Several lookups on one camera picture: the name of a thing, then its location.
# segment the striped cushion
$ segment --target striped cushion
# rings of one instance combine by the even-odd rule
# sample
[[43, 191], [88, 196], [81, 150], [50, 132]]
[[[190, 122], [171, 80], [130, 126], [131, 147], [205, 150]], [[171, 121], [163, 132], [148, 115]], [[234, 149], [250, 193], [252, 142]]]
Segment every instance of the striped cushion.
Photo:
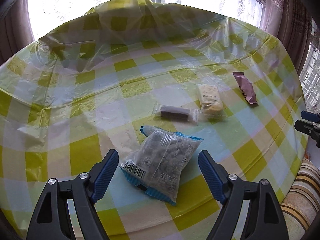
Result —
[[290, 240], [299, 240], [320, 209], [320, 172], [307, 159], [303, 159], [281, 209]]

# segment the clear plastic wrapper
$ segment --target clear plastic wrapper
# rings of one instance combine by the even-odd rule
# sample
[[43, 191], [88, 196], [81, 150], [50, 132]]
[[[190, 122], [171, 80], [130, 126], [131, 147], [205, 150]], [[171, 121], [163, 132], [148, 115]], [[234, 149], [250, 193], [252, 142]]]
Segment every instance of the clear plastic wrapper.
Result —
[[218, 86], [212, 84], [198, 84], [197, 93], [201, 105], [200, 114], [207, 117], [226, 116]]
[[138, 179], [137, 182], [126, 176], [129, 182], [153, 197], [175, 204], [181, 171], [203, 139], [150, 125], [142, 126], [140, 131], [147, 138], [140, 150], [120, 161], [120, 167]]
[[160, 116], [169, 119], [179, 119], [197, 124], [199, 110], [156, 104], [153, 109], [153, 114], [155, 116]]

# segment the barcode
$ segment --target barcode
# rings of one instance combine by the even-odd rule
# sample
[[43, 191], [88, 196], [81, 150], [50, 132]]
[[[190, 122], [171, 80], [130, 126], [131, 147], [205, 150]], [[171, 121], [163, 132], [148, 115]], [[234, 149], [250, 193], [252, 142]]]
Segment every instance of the barcode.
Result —
[[141, 179], [143, 179], [144, 174], [146, 174], [146, 172], [143, 169], [134, 165], [132, 161], [127, 161], [123, 168], [127, 171], [130, 171], [132, 174], [136, 175]]

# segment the table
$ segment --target table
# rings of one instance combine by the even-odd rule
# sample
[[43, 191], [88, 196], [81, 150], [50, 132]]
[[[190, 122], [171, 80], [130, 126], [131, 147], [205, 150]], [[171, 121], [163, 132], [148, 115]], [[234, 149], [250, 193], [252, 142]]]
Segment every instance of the table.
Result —
[[[245, 101], [233, 71], [253, 83], [257, 106]], [[191, 125], [154, 118], [156, 103], [199, 107], [199, 83], [222, 91], [223, 120]], [[307, 144], [293, 126], [302, 110], [299, 78], [275, 37], [188, 6], [108, 1], [1, 66], [0, 207], [25, 236], [48, 179], [89, 171], [110, 148], [127, 156], [145, 138], [140, 126], [150, 124], [204, 139], [182, 171], [177, 205], [132, 187], [118, 168], [95, 205], [101, 222], [111, 240], [205, 239], [220, 205], [197, 165], [199, 151], [242, 179], [268, 179], [282, 201]], [[245, 209], [235, 239], [244, 220]]]

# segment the blue gripper pad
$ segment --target blue gripper pad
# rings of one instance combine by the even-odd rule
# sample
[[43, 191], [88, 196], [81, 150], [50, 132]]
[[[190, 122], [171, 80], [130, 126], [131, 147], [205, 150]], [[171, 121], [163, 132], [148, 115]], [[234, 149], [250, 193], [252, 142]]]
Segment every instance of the blue gripper pad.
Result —
[[319, 116], [317, 114], [310, 113], [310, 112], [307, 112], [307, 111], [302, 111], [301, 112], [301, 117], [304, 120], [308, 120], [308, 121], [311, 121], [311, 122], [319, 122], [320, 121], [320, 118], [319, 118]]
[[117, 151], [114, 151], [94, 181], [94, 191], [91, 196], [91, 200], [94, 204], [99, 199], [103, 198], [118, 164], [119, 155]]
[[221, 205], [224, 205], [227, 197], [223, 193], [223, 183], [203, 152], [199, 153], [198, 164], [214, 199], [218, 200]]

